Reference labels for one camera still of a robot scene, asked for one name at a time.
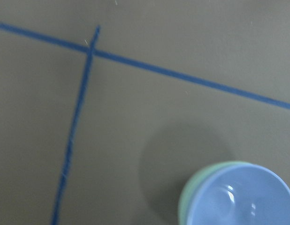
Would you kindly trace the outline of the green bowl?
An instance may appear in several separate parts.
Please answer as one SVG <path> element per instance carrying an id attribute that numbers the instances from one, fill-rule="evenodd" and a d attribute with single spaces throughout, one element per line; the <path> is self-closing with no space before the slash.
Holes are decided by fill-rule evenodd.
<path id="1" fill-rule="evenodd" d="M 201 183 L 204 182 L 204 180 L 206 180 L 213 173 L 223 168 L 233 165 L 246 165 L 246 164 L 249 163 L 244 161 L 225 161 L 207 165 L 202 169 L 199 169 L 197 172 L 195 172 L 187 180 L 179 196 L 177 209 L 178 224 L 179 225 L 187 224 L 187 212 L 192 200 L 192 196 L 194 193 L 196 193 L 197 189 L 200 187 Z"/>

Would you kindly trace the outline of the blue bowl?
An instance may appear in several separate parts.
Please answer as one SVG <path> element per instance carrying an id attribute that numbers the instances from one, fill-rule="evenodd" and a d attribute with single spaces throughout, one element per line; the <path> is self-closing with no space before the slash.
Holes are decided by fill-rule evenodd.
<path id="1" fill-rule="evenodd" d="M 290 188 L 260 165 L 223 168 L 193 194 L 187 225 L 290 225 Z"/>

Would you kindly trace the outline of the blue tape grid lines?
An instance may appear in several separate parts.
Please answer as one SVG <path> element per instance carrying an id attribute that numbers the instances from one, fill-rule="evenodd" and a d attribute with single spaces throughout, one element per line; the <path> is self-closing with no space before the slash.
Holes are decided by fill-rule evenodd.
<path id="1" fill-rule="evenodd" d="M 79 86 L 79 92 L 76 100 L 76 106 L 74 109 L 72 121 L 70 124 L 70 129 L 69 129 L 69 135 L 67 138 L 66 142 L 66 150 L 65 150 L 65 155 L 64 155 L 64 161 L 63 161 L 63 166 L 61 169 L 60 173 L 60 178 L 59 178 L 59 183 L 58 183 L 58 188 L 56 192 L 56 196 L 54 199 L 54 205 L 53 205 L 53 212 L 51 215 L 51 221 L 50 223 L 52 225 L 56 225 L 59 222 L 59 215 L 60 215 L 60 206 L 62 202 L 62 197 L 63 193 L 66 189 L 66 184 L 67 184 L 67 178 L 69 175 L 69 170 L 71 166 L 71 160 L 72 160 L 72 153 L 73 153 L 73 144 L 74 144 L 74 139 L 76 135 L 76 129 L 79 121 L 79 117 L 81 114 L 81 110 L 84 104 L 84 98 L 88 86 L 88 81 L 90 77 L 90 71 L 92 67 L 92 62 L 94 57 L 101 57 L 107 60 L 112 60 L 121 64 L 126 64 L 129 66 L 133 66 L 136 68 L 148 70 L 154 73 L 158 73 L 161 75 L 166 75 L 169 77 L 173 77 L 179 80 L 184 80 L 187 82 L 195 83 L 198 85 L 202 85 L 205 87 L 209 87 L 212 89 L 216 89 L 219 91 L 227 92 L 230 94 L 234 94 L 237 96 L 241 96 L 244 98 L 252 99 L 255 101 L 263 102 L 268 105 L 274 105 L 280 108 L 284 108 L 287 110 L 290 110 L 290 103 L 280 101 L 277 99 L 269 98 L 263 95 L 259 95 L 253 92 L 245 91 L 242 89 L 234 88 L 232 86 L 227 86 L 221 83 L 213 82 L 210 80 L 202 79 L 199 77 L 191 76 L 188 74 L 176 72 L 170 69 L 162 68 L 159 66 L 155 66 L 152 64 L 148 64 L 145 62 L 141 62 L 138 60 L 133 60 L 127 57 L 123 57 L 117 54 L 109 53 L 106 51 L 98 50 L 96 49 L 96 43 L 99 38 L 100 34 L 100 26 L 97 26 L 95 28 L 94 35 L 91 39 L 90 45 L 89 46 L 82 46 L 73 42 L 66 41 L 64 39 L 52 37 L 46 34 L 42 34 L 33 30 L 28 30 L 24 28 L 20 28 L 14 25 L 10 25 L 4 22 L 0 22 L 0 30 L 4 30 L 6 32 L 10 33 L 15 33 L 16 35 L 19 36 L 26 36 L 28 38 L 32 39 L 37 39 L 42 42 L 50 43 L 52 45 L 58 45 L 63 48 L 71 49 L 77 52 L 81 52 L 86 55 L 86 61 L 84 65 L 84 71 L 82 74 L 80 86 Z"/>

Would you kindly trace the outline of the brown paper table cover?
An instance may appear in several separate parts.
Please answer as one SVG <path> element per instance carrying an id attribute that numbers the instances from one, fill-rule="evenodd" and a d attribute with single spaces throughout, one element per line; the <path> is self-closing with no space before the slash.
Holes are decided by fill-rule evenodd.
<path id="1" fill-rule="evenodd" d="M 290 103 L 290 0 L 0 0 L 0 22 Z M 0 225 L 49 225 L 86 55 L 0 30 Z M 60 225 L 175 225 L 197 170 L 290 187 L 290 110 L 94 57 Z"/>

